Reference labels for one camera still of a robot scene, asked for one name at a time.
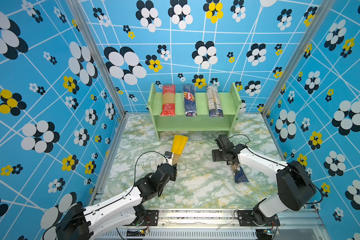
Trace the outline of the yellow spaghetti bag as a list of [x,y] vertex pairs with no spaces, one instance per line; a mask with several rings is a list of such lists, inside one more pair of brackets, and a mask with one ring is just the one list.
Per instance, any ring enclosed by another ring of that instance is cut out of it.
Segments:
[[178,164],[187,141],[188,137],[182,135],[175,135],[171,150],[171,152],[174,154],[172,160],[173,166]]

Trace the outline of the clear white label spaghetti bag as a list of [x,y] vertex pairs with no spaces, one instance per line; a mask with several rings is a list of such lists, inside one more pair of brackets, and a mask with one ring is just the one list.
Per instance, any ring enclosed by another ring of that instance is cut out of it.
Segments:
[[210,118],[224,117],[223,108],[218,93],[218,88],[216,86],[207,87],[207,102],[208,102],[208,110],[209,110]]

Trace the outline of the blue Barilla spaghetti box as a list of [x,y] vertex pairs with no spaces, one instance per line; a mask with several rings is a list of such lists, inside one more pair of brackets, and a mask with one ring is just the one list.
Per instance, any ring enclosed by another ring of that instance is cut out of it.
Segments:
[[185,107],[186,117],[196,117],[197,107],[196,107],[195,86],[192,84],[184,84],[183,96],[184,96],[184,107]]

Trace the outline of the red spaghetti bag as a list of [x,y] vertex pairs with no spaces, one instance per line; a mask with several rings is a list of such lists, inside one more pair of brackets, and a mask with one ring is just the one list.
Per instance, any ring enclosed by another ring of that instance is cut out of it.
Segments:
[[162,112],[161,117],[172,117],[176,115],[175,111],[176,86],[164,85],[162,93]]

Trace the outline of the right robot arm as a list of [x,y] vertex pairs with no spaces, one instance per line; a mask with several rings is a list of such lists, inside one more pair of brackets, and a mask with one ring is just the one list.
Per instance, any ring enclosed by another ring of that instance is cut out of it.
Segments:
[[234,145],[226,135],[215,139],[217,150],[212,151],[214,162],[226,162],[235,175],[235,183],[248,183],[242,166],[246,165],[262,172],[277,183],[278,193],[255,205],[249,219],[257,226],[275,222],[277,214],[299,211],[317,193],[317,186],[311,181],[304,167],[297,161],[290,163],[268,158],[254,152],[247,145]]

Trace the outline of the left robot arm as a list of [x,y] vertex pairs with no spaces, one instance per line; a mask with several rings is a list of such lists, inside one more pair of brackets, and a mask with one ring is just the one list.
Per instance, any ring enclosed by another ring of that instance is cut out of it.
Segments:
[[52,229],[58,240],[93,240],[110,230],[141,223],[146,214],[143,203],[160,197],[166,184],[176,178],[177,165],[163,163],[111,199],[87,207],[73,205]]

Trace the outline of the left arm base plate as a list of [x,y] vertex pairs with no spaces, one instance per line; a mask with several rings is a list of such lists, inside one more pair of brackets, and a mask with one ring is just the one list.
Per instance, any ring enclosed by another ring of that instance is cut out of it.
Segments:
[[159,220],[159,210],[146,210],[144,213],[138,213],[132,226],[157,226]]

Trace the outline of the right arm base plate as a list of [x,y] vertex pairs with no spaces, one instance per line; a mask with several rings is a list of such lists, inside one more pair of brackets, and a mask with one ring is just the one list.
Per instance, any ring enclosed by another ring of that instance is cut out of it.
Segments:
[[241,227],[279,227],[281,225],[277,215],[267,218],[253,210],[235,210],[234,217]]

